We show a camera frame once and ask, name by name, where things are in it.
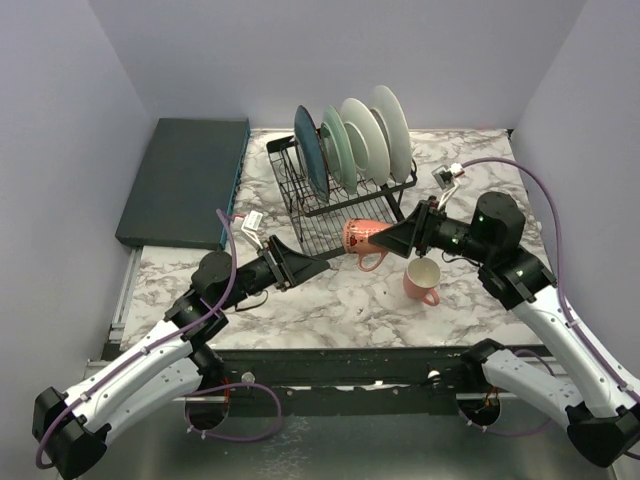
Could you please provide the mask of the black wire dish rack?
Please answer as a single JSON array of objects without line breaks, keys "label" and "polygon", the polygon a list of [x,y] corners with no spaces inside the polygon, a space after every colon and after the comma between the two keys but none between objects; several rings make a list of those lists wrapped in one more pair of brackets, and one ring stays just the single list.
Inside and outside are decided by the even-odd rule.
[{"label": "black wire dish rack", "polygon": [[334,179],[329,197],[320,202],[302,174],[292,136],[271,140],[266,150],[285,209],[301,251],[331,259],[344,253],[342,228],[350,218],[366,218],[393,224],[404,218],[400,208],[404,191],[417,183],[417,166],[402,183],[393,179],[382,186],[359,177],[356,192],[349,194]]}]

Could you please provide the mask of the plain pink mug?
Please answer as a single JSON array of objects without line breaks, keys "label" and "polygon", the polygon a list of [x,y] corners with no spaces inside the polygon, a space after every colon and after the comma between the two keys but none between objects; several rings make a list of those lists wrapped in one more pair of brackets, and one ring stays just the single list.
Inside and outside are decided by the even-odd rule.
[{"label": "plain pink mug", "polygon": [[436,291],[441,278],[438,264],[429,258],[411,260],[404,272],[403,288],[407,297],[437,306],[440,297]]}]

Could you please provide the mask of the blue glazed floral plate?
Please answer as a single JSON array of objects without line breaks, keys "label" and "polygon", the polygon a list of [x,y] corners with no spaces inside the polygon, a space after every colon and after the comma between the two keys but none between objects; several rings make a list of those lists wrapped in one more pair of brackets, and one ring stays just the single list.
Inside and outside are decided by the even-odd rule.
[{"label": "blue glazed floral plate", "polygon": [[299,105],[294,116],[294,137],[297,153],[305,165],[306,178],[322,205],[329,203],[329,181],[326,155],[319,133],[309,111]]}]

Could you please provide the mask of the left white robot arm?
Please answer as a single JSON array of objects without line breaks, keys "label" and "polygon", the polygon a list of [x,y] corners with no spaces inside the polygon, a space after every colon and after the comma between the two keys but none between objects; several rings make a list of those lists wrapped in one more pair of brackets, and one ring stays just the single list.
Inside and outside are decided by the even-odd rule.
[{"label": "left white robot arm", "polygon": [[37,466],[76,479],[118,434],[158,407],[195,391],[214,393],[225,378],[224,363],[207,343],[227,325],[225,310],[271,286],[296,287],[328,268],[327,261],[296,252],[277,236],[243,266],[234,251],[206,254],[187,292],[141,341],[86,380],[36,397]]}]

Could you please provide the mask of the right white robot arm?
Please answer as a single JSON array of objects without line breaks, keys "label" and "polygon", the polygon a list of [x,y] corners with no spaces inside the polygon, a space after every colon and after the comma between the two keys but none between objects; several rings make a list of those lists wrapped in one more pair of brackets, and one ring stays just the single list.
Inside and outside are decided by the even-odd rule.
[{"label": "right white robot arm", "polygon": [[569,306],[545,264],[521,246],[524,226],[514,199],[490,191],[479,197],[468,223],[449,218],[429,198],[370,241],[401,257],[437,248],[478,263],[484,289],[537,335],[569,379],[530,367],[488,339],[468,350],[462,384],[517,395],[562,426],[585,459],[609,467],[639,440],[639,380]]}]

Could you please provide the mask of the printed salmon coffee mug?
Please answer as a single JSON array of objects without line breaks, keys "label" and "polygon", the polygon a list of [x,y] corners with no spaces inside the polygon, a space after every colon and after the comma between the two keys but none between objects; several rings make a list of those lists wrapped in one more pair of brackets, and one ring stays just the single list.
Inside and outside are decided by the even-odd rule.
[{"label": "printed salmon coffee mug", "polygon": [[[371,272],[378,268],[383,262],[388,250],[383,247],[373,245],[370,242],[370,237],[380,233],[391,225],[388,223],[364,219],[364,218],[349,218],[342,230],[342,246],[347,254],[354,254],[358,256],[358,268],[363,272]],[[378,260],[369,265],[363,264],[364,258],[368,255],[378,254]]]}]

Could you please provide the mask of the teal patterned bottom plate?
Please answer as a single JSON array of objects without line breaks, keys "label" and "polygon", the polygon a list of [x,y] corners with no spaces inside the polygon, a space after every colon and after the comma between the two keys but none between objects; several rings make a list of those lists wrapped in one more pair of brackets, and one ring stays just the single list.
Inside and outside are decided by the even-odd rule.
[{"label": "teal patterned bottom plate", "polygon": [[356,98],[347,98],[340,116],[347,132],[357,171],[381,186],[390,176],[390,157],[381,127],[369,108]]}]

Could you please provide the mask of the red plate teal flower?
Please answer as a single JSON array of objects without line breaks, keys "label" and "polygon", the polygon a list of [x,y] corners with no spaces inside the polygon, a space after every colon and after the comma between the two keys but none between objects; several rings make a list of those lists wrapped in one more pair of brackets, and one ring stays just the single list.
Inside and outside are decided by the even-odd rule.
[{"label": "red plate teal flower", "polygon": [[402,106],[386,85],[373,89],[370,110],[375,112],[384,125],[389,149],[391,175],[403,183],[411,173],[412,149],[408,124]]}]

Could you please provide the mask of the orange plate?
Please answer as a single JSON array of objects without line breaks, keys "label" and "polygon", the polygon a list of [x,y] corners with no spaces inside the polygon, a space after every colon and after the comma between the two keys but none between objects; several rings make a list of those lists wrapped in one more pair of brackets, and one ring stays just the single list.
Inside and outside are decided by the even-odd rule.
[{"label": "orange plate", "polygon": [[357,193],[355,160],[345,126],[333,106],[328,106],[324,110],[320,136],[326,151],[329,173],[348,194],[355,195]]}]

